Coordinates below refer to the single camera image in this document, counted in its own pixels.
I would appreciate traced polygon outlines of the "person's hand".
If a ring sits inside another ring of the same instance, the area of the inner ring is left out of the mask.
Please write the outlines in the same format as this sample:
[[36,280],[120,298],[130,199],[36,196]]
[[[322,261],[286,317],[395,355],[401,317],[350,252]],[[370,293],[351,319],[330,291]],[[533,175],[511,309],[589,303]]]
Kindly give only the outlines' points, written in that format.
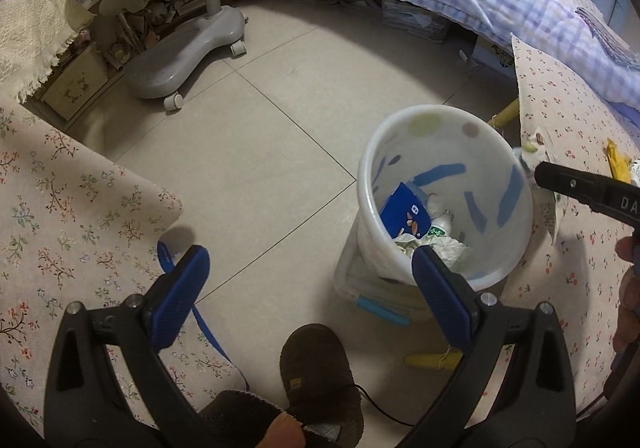
[[620,306],[613,336],[616,354],[623,353],[639,337],[640,321],[636,314],[639,306],[639,278],[634,274],[634,250],[638,245],[639,242],[634,237],[627,237],[618,241],[615,246],[618,257],[630,264],[620,283]]

